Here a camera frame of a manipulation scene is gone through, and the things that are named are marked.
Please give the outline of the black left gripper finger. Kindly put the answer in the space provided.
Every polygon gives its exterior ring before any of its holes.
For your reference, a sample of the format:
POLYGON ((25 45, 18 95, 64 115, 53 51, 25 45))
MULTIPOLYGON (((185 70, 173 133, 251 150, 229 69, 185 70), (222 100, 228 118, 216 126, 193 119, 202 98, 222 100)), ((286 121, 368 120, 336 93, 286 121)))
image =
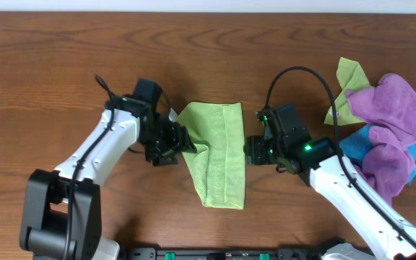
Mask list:
POLYGON ((191 141, 188 130, 185 126, 181 126, 178 130, 178 151, 196 153, 196 147, 191 141))
POLYGON ((155 157, 152 159, 152 165, 155 167, 161 167, 166 165, 177 165, 178 164, 178 153, 174 150, 169 150, 167 152, 161 153, 158 152, 155 157))

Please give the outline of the light green cloth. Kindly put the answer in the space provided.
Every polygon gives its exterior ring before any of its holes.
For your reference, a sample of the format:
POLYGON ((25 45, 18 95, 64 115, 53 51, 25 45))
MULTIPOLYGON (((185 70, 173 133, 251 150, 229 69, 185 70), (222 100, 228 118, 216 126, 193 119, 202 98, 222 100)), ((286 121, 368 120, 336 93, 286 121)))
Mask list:
POLYGON ((189 103, 178 116, 195 152, 184 152, 194 188, 204 207, 243 209, 246 156, 240 103, 189 103))

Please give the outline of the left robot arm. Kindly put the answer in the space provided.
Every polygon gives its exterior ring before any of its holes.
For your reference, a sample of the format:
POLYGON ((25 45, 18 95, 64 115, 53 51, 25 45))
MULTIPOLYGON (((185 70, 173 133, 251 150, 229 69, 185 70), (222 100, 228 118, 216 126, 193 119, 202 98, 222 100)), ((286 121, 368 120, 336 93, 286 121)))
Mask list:
POLYGON ((54 170, 29 177, 19 246, 34 259, 121 258, 120 245, 102 235, 100 191, 122 154, 144 146, 154 166, 176 164, 194 152, 188 131, 153 105, 106 103, 100 121, 81 146, 54 170))

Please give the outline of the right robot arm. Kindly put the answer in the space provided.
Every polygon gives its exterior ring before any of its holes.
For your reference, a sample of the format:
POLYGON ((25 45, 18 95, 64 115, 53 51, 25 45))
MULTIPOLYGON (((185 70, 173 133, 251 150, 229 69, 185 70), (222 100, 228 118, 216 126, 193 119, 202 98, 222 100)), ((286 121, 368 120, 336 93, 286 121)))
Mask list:
POLYGON ((294 105, 257 112, 262 135, 248 136, 249 165, 275 165, 329 201, 365 241, 375 259, 416 259, 416 227, 397 213, 328 137, 314 139, 294 105))

